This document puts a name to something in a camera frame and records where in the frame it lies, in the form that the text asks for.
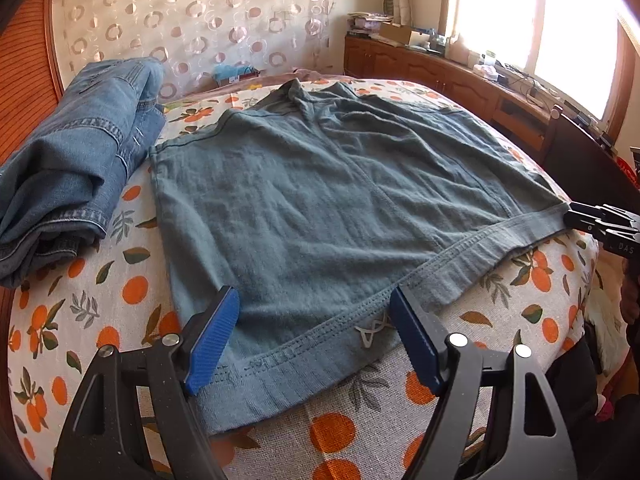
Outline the grey-blue cotton pants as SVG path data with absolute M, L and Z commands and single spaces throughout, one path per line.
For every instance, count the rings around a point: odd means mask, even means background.
M 276 416 L 398 344 L 390 294 L 424 311 L 561 232 L 567 208 L 461 107 L 289 81 L 150 151 L 181 321 L 222 286 L 240 316 L 195 399 L 208 434 Z

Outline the orange fruit print bedsheet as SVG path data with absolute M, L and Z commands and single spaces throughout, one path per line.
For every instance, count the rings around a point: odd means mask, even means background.
M 459 106 L 405 81 L 297 82 L 314 90 L 341 82 L 360 96 Z M 247 110 L 279 87 L 181 102 L 168 113 L 154 146 L 213 125 L 226 110 Z M 568 204 L 536 162 L 508 139 L 506 144 Z M 580 307 L 598 251 L 590 235 L 563 228 L 503 259 L 452 304 L 425 312 L 483 349 L 506 351 L 526 344 L 538 364 L 548 367 L 582 336 Z M 10 401 L 17 437 L 41 477 L 52 477 L 67 413 L 99 348 L 112 344 L 125 352 L 149 347 L 178 332 L 186 321 L 172 304 L 148 158 L 122 190 L 106 237 L 81 248 L 76 258 L 35 271 L 16 289 L 9 331 Z M 307 401 L 256 424 L 208 434 L 194 396 L 190 407 L 226 475 L 400 478 L 416 455 L 436 400 L 420 385 L 388 307 L 381 324 L 398 336 L 396 347 Z

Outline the folded blue denim jeans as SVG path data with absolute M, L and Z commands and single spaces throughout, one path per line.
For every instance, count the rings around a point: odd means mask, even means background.
M 128 179 L 165 125 L 156 58 L 86 65 L 1 167 L 1 284 L 106 237 Z

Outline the cardboard box on cabinet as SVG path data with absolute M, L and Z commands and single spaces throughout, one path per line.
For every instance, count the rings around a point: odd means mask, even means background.
M 429 34 L 413 30 L 408 25 L 393 23 L 382 23 L 378 34 L 382 38 L 402 46 L 423 46 L 430 39 Z

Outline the long wooden cabinet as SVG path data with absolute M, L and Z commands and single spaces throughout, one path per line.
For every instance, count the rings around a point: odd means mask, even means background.
M 493 125 L 541 165 L 559 154 L 562 146 L 549 113 L 528 102 L 525 96 L 443 58 L 348 35 L 344 72 L 357 78 L 423 84 Z

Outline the stack of papers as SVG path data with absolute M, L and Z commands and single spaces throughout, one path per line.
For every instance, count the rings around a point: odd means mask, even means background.
M 393 15 L 371 12 L 350 12 L 347 14 L 348 31 L 355 35 L 377 34 L 383 24 L 392 24 Z

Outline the wooden headboard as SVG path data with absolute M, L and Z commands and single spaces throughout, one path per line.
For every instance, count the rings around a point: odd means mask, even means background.
M 52 0 L 23 0 L 1 34 L 1 159 L 7 160 L 60 102 Z

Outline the teal item on box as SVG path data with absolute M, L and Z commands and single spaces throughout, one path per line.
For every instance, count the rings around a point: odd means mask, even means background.
M 220 64 L 214 67 L 213 80 L 218 87 L 234 84 L 242 79 L 257 77 L 260 71 L 251 65 L 240 64 L 238 66 Z

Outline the circle pattern sheer curtain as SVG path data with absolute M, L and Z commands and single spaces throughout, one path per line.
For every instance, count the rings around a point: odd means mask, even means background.
M 87 64 L 152 56 L 164 101 L 218 84 L 232 68 L 325 72 L 336 0 L 52 0 L 63 84 Z

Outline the window with wooden frame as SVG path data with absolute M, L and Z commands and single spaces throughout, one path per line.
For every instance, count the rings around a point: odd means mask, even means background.
M 569 102 L 620 135 L 639 64 L 623 0 L 442 0 L 442 20 L 454 44 L 506 66 L 527 101 Z

